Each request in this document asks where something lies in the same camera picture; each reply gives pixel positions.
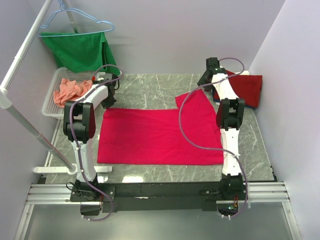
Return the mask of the pink-red t-shirt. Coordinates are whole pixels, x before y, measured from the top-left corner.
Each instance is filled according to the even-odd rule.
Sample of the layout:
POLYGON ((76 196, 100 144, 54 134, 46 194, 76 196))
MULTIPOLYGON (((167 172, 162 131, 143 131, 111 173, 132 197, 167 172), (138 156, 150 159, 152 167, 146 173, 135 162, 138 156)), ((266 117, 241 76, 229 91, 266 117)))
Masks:
POLYGON ((130 165, 221 165, 221 133, 205 93, 175 109, 110 108, 103 115, 97 162, 130 165))

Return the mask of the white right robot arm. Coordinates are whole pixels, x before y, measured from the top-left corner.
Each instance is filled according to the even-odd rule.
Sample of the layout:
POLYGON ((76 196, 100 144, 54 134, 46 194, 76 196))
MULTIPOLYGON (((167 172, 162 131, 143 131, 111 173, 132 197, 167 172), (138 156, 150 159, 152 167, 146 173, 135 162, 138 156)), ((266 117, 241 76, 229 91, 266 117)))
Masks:
POLYGON ((239 164, 239 133, 243 123, 245 100, 233 90, 227 70, 217 57, 206 59, 206 70, 197 83, 206 90, 217 93, 220 104, 216 113, 216 125, 220 129, 223 151, 223 167, 219 193, 230 200, 244 189, 242 169, 239 164))

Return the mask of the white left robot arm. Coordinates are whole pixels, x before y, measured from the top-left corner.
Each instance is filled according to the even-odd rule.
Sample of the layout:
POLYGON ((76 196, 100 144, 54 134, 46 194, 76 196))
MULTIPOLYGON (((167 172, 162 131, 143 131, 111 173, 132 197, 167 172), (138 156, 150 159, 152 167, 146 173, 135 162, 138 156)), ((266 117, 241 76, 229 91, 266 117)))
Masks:
POLYGON ((92 141, 96 134, 95 109, 101 105, 108 109, 116 102, 114 95, 119 88, 118 76, 102 72, 94 76, 92 86, 75 100, 64 104, 63 133, 71 142, 76 162, 76 179, 82 183, 97 180, 94 167, 92 141))

